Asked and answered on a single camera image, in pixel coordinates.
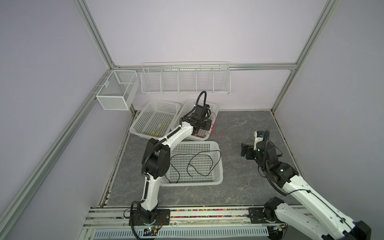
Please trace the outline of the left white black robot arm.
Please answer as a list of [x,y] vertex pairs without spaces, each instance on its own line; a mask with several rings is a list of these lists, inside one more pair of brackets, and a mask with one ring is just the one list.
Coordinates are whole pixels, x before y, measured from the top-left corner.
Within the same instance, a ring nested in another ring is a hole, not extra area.
[[187,137],[201,129],[208,131],[211,127],[211,110],[206,100],[207,92],[202,91],[192,110],[180,119],[176,129],[159,139],[148,140],[141,169],[145,178],[143,196],[140,201],[131,203],[131,219],[137,213],[136,216],[146,224],[155,221],[160,180],[171,166],[171,151]]

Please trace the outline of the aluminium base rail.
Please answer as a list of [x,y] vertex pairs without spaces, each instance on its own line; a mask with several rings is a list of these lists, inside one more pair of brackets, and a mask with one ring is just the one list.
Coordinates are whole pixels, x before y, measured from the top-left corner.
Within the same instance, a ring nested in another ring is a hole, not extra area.
[[[221,206],[221,207],[159,207],[170,209],[171,219],[167,228],[177,227],[237,227],[251,226],[246,215],[248,208],[263,206]],[[83,228],[118,228],[127,227],[130,209],[122,208],[92,208],[86,217]],[[261,226],[275,226],[280,221],[256,224]]]

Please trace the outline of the white mesh wall box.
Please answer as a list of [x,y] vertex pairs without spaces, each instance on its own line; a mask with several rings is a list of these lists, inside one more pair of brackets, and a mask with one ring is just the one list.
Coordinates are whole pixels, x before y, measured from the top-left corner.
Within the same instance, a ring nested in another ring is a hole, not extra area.
[[139,86],[136,71],[112,70],[96,97],[104,110],[129,111]]

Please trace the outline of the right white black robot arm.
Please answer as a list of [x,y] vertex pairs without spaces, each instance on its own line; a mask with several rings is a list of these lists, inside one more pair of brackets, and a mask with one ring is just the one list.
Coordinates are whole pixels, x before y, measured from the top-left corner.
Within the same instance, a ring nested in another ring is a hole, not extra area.
[[269,223],[277,221],[294,227],[312,240],[369,240],[372,230],[364,221],[354,221],[317,193],[291,165],[279,161],[276,148],[264,140],[254,146],[242,144],[241,156],[253,160],[271,186],[283,196],[292,196],[315,219],[273,197],[258,214]]

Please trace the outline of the aluminium frame profile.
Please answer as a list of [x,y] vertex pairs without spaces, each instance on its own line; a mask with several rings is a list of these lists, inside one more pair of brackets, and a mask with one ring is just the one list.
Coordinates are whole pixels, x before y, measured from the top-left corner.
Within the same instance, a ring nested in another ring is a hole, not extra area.
[[105,62],[108,69],[115,69],[116,65],[112,60],[112,57],[107,49],[107,46],[103,40],[103,37],[96,25],[96,22],[92,16],[90,8],[86,1],[83,0],[74,0],[73,1],[77,11],[88,30],[92,40],[94,41],[103,61]]

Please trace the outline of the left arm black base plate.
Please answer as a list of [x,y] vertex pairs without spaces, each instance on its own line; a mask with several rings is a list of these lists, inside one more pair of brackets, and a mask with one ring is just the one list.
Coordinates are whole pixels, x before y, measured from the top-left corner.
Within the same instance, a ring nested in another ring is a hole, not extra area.
[[153,211],[146,211],[144,209],[133,210],[130,218],[130,224],[134,226],[144,225],[163,225],[168,226],[171,219],[170,209],[155,209]]

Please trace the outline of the front white plastic basket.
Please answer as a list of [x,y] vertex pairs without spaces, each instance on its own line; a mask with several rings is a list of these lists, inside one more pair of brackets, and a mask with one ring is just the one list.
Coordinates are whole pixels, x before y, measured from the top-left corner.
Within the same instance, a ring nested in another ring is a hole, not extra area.
[[161,187],[219,185],[224,179],[222,153],[217,142],[181,142],[171,151],[171,166]]

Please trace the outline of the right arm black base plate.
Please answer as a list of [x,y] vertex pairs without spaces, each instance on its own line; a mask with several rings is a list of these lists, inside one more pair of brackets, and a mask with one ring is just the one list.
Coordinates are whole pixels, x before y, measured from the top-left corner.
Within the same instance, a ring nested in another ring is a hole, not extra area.
[[248,214],[246,215],[251,221],[251,224],[266,224],[268,223],[266,215],[264,213],[264,207],[251,207],[248,208]]

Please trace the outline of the back left white plastic basket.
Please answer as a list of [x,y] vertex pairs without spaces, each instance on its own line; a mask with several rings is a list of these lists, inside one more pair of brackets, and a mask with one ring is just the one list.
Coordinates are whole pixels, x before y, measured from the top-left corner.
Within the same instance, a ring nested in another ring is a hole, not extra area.
[[180,109],[176,102],[150,100],[130,126],[130,133],[143,139],[163,137]]

